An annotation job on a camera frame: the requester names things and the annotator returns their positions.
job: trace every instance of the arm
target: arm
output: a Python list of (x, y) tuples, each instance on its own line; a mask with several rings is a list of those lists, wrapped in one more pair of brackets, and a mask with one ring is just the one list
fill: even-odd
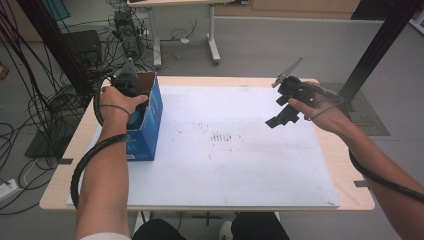
[[(290, 99), (289, 104), (313, 119), (323, 130), (338, 135), (358, 162), (369, 171), (399, 185), (424, 193), (424, 187), (384, 154), (334, 104), (317, 96), (318, 106)], [(402, 239), (424, 239), (424, 203), (409, 198), (370, 179), (366, 179), (386, 217)]]
[[(147, 96), (128, 98), (114, 87), (105, 87), (100, 105), (115, 105), (129, 113), (146, 101)], [(126, 133), (128, 114), (116, 107), (101, 107), (104, 119), (98, 142)], [(130, 236), (128, 229), (128, 165), (125, 142), (114, 143), (88, 163), (81, 187), (77, 210), (75, 239), (101, 232), (114, 232)]]

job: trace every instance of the cardboard box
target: cardboard box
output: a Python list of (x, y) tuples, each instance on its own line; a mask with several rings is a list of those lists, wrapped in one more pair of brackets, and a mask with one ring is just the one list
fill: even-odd
[(137, 73), (136, 86), (142, 94), (149, 96), (149, 103), (142, 117), (140, 127), (127, 130), (127, 160), (152, 161), (155, 159), (156, 145), (162, 118), (162, 97), (156, 73)]

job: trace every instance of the black pole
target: black pole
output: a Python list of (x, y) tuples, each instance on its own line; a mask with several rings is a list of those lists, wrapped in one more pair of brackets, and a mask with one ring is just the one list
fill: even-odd
[(371, 72), (415, 14), (421, 2), (422, 0), (397, 1), (394, 9), (378, 30), (371, 44), (339, 92), (346, 99), (347, 103), (350, 104), (352, 102), (356, 93), (358, 93), (359, 89), (371, 75)]
[(42, 0), (16, 0), (22, 11), (31, 21), (43, 42), (68, 77), (75, 91), (88, 106), (94, 90), (90, 85), (82, 66), (76, 61), (74, 55), (66, 47), (62, 33), (56, 21), (50, 15)]

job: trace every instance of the forearm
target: forearm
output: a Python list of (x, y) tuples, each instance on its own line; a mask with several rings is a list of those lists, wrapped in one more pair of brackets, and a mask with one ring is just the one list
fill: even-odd
[[(117, 113), (103, 124), (98, 142), (109, 137), (125, 134), (127, 116)], [(81, 187), (77, 224), (94, 226), (95, 232), (117, 232), (129, 235), (127, 218), (128, 165), (125, 142), (113, 143), (97, 153), (88, 163)], [(84, 236), (78, 227), (77, 238)]]
[[(423, 186), (384, 154), (354, 124), (344, 124), (336, 133), (367, 170), (391, 182), (424, 193)], [(403, 239), (424, 239), (424, 204), (367, 179), (388, 220)]]

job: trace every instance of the concrete floor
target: concrete floor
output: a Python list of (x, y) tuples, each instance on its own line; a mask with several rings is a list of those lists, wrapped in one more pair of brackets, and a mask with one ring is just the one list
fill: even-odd
[[(163, 67), (158, 74), (276, 77), (302, 54), (305, 61), (293, 72), (295, 76), (322, 82), (345, 82), (380, 26), (381, 22), (370, 21), (220, 17), (216, 19), (215, 32), (222, 58), (220, 64), (211, 61), (204, 36), (207, 24), (199, 22), (190, 44), (162, 44)], [(40, 44), (31, 46), (40, 56), (43, 55)], [(0, 53), (1, 60), (11, 67), (8, 78), (0, 81), (0, 122), (16, 128), (28, 118), (25, 111), (29, 97), (3, 47)], [(361, 89), (390, 133), (390, 136), (372, 139), (422, 183), (423, 64), (424, 36), (407, 26)], [(37, 78), (40, 89), (47, 93), (51, 91), (40, 67), (34, 64), (33, 68), (40, 76)], [(53, 68), (59, 75), (60, 70), (54, 63)], [(7, 164), (0, 170), (2, 179), (16, 179), (31, 160), (23, 153), (35, 133), (34, 127), (25, 127), (21, 131)], [(52, 173), (49, 171), (43, 175), (40, 183)], [(40, 171), (33, 170), (27, 178), (37, 174)], [(43, 190), (44, 187), (25, 191), (0, 213), (14, 212), (37, 203)], [(218, 239), (222, 221), (234, 217), (232, 213), (221, 214), (223, 220), (211, 220), (210, 226), (206, 226), (204, 220), (192, 219), (192, 213), (184, 212), (180, 231), (187, 239)], [(175, 227), (179, 224), (179, 213), (155, 215)], [(280, 212), (280, 217), (291, 239), (399, 239), (378, 204), (372, 211), (284, 211)], [(130, 220), (134, 224), (135, 213), (130, 214)], [(54, 212), (35, 207), (20, 214), (0, 216), (1, 239), (72, 239), (74, 231), (75, 212), (72, 211)]]

